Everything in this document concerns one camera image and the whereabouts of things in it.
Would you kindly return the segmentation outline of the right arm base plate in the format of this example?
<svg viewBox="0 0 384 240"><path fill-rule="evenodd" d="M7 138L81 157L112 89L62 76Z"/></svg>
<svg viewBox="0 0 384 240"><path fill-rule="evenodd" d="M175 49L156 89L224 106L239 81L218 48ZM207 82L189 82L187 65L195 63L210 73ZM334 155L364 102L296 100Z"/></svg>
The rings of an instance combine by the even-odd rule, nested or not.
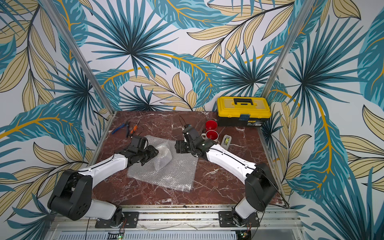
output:
<svg viewBox="0 0 384 240"><path fill-rule="evenodd" d="M219 224L221 228L231 227L259 227L260 218L257 212L252 213L243 219L234 210L218 212Z"/></svg>

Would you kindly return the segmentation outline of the yellow black plastic toolbox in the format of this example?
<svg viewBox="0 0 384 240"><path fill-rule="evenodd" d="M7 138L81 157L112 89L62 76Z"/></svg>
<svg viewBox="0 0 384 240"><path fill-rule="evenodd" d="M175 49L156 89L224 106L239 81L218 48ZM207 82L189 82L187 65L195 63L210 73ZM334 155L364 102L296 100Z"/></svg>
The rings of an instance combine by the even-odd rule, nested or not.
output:
<svg viewBox="0 0 384 240"><path fill-rule="evenodd" d="M217 107L220 127L260 127L272 116L264 98L220 97Z"/></svg>

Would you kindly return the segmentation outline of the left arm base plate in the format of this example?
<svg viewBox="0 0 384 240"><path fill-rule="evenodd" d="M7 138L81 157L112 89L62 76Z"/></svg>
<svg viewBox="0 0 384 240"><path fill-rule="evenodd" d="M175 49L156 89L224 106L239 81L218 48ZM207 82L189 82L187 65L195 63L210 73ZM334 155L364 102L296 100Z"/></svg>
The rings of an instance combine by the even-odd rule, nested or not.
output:
<svg viewBox="0 0 384 240"><path fill-rule="evenodd" d="M96 229L135 229L139 220L139 212L119 212L110 220L97 219Z"/></svg>

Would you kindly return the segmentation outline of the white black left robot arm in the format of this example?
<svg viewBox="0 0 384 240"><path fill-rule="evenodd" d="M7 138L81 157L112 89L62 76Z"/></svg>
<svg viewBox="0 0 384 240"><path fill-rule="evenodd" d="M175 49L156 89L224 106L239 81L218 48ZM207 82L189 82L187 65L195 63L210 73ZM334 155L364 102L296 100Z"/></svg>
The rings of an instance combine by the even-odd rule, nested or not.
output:
<svg viewBox="0 0 384 240"><path fill-rule="evenodd" d="M145 137L134 136L125 149L111 157L78 171L66 170L60 176L48 201L48 208L72 221L83 217L99 219L117 228L124 223L122 208L93 199L93 188L117 172L134 164L145 165L159 154Z"/></svg>

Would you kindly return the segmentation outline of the blue handled pliers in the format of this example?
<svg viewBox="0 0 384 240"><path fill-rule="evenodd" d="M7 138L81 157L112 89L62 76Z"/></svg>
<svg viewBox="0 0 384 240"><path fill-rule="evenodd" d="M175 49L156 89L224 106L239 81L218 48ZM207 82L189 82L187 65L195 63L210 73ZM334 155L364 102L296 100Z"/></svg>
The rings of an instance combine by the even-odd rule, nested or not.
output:
<svg viewBox="0 0 384 240"><path fill-rule="evenodd" d="M112 131L112 135L117 133L119 130L123 129L123 128L126 128L127 130L127 136L129 135L129 129L130 129L130 123L131 122L125 122L124 124L120 125L119 127L117 127L116 129L114 129Z"/></svg>

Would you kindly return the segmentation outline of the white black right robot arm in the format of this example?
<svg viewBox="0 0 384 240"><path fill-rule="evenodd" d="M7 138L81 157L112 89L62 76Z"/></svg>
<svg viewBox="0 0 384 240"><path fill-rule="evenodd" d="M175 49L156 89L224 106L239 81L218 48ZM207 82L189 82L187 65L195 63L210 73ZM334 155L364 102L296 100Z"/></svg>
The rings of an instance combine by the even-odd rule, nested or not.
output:
<svg viewBox="0 0 384 240"><path fill-rule="evenodd" d="M246 161L227 151L211 139L205 139L192 125L183 126L183 140L176 141L178 154L191 154L216 164L237 177L245 185L245 197L232 208L231 225L243 227L251 223L250 216L264 212L278 193L278 185L268 165Z"/></svg>

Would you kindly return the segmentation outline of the right aluminium corner post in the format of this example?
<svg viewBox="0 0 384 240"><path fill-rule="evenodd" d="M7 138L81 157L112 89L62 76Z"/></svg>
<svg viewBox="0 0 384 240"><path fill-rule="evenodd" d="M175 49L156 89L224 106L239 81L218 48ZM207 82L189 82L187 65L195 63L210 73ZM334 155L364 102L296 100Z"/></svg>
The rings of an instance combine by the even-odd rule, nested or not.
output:
<svg viewBox="0 0 384 240"><path fill-rule="evenodd" d="M283 45L282 50L279 54L279 57L277 58L275 65L271 71L271 74L269 75L269 78L268 78L266 84L264 85L264 89L263 89L263 92L261 95L262 98L265 98L265 99L267 98L267 95L268 95L269 91L271 90L276 77L278 76L278 72L281 69L285 58L289 54L289 52L290 52L290 50L291 50L291 48L292 48L292 46L296 40L296 37L298 36L299 32L301 31L301 27L305 23L306 17L309 14L314 2L315 2L314 0L303 2L301 10L298 13L297 18L293 22L292 30L291 30L290 34L287 35L285 44Z"/></svg>

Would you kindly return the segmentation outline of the orange handled screwdriver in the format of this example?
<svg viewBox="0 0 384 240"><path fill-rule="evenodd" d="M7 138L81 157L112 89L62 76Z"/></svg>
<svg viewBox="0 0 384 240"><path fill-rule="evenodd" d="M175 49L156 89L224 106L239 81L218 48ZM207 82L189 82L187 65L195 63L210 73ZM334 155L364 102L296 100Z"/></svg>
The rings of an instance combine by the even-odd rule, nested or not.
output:
<svg viewBox="0 0 384 240"><path fill-rule="evenodd" d="M140 123L141 119L139 119L139 121L133 126L133 128L131 129L130 131L130 137L133 137L134 134L137 132L137 129L139 127L139 123Z"/></svg>

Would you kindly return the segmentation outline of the clear bubble wrap sheet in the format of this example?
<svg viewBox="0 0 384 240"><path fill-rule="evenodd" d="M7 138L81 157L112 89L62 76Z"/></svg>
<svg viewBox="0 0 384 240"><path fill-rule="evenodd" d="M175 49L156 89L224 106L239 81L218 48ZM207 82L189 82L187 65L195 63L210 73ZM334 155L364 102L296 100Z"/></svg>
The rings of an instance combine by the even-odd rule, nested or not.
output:
<svg viewBox="0 0 384 240"><path fill-rule="evenodd" d="M127 176L145 183L182 192L190 192L195 179L198 158L191 154L178 154L175 141L147 135L149 144L159 154L141 166L128 168Z"/></svg>

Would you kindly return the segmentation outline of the white mug red inside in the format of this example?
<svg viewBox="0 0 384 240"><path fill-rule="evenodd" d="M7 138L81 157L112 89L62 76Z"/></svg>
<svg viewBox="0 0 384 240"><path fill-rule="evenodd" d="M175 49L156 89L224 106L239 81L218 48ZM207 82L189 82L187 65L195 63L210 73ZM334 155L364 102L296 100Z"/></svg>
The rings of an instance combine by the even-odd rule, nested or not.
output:
<svg viewBox="0 0 384 240"><path fill-rule="evenodd" d="M215 130L208 130L205 133L202 133L201 136L204 140L209 139L214 141L215 143L219 142L219 134Z"/></svg>

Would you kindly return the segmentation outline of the aluminium front frame rail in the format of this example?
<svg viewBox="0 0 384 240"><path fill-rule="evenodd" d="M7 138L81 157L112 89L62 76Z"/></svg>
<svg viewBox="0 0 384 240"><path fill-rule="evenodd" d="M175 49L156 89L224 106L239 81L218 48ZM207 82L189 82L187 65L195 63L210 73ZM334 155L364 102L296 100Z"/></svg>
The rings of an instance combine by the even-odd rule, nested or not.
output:
<svg viewBox="0 0 384 240"><path fill-rule="evenodd" d="M100 220L70 221L56 217L47 240L307 240L298 211L267 207L243 227L223 215L231 205L124 206L123 228L108 228Z"/></svg>

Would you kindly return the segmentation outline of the left aluminium corner post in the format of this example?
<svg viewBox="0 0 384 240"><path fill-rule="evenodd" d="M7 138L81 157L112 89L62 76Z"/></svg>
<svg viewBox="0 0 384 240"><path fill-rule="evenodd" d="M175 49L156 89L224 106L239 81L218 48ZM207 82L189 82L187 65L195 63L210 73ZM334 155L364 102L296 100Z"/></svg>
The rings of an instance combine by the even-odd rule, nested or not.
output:
<svg viewBox="0 0 384 240"><path fill-rule="evenodd" d="M95 92L99 95L104 107L107 109L107 111L111 115L113 115L115 111L112 108L110 101L107 99L107 97L103 93L101 85L98 83L94 73L92 72L92 69L90 68L89 64L86 61L86 58L84 57L80 48L78 47L73 35L71 34L70 30L65 26L65 21L60 16L60 13L56 8L54 2L48 1L48 0L42 0L41 4L44 7L44 9L47 11L47 14L51 18L52 22L56 25L58 32L66 41L69 47L69 50L72 51L74 58L77 60L80 67L83 69L91 85L94 87Z"/></svg>

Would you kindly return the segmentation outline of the aluminium corner post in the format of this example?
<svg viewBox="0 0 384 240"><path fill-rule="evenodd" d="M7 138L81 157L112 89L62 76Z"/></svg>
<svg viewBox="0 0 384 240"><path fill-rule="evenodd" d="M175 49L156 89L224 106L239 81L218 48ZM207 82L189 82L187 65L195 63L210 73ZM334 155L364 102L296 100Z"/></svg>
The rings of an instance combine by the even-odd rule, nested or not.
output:
<svg viewBox="0 0 384 240"><path fill-rule="evenodd" d="M264 89L263 89L263 92L261 95L262 98L265 98L265 99L267 98L267 95L268 95L269 91L271 90L276 77L278 76L278 72L281 69L285 58L289 54L289 52L290 52L290 50L291 50L291 48L292 48L292 46L296 40L296 37L298 36L299 32L301 31L301 27L305 23L306 17L309 14L314 2L315 2L314 0L303 2L301 10L298 13L297 18L293 22L292 30L291 30L290 34L287 35L285 44L283 45L282 50L279 54L279 57L277 58L275 65L271 71L271 74L269 75L269 78L268 78L266 84L264 85Z"/></svg>
<svg viewBox="0 0 384 240"><path fill-rule="evenodd" d="M83 69L91 85L94 87L95 92L99 95L104 107L107 109L107 111L111 115L113 115L115 111L112 108L110 101L107 99L107 97L103 93L101 85L98 83L94 73L92 72L92 69L90 68L89 64L86 61L86 58L84 57L80 48L78 47L73 35L71 34L70 30L65 26L65 21L60 16L60 13L56 8L54 2L48 1L48 0L42 0L41 4L44 7L44 9L47 11L47 14L51 18L52 22L56 25L58 32L66 41L69 47L69 50L72 51L74 58L77 60L80 67Z"/></svg>

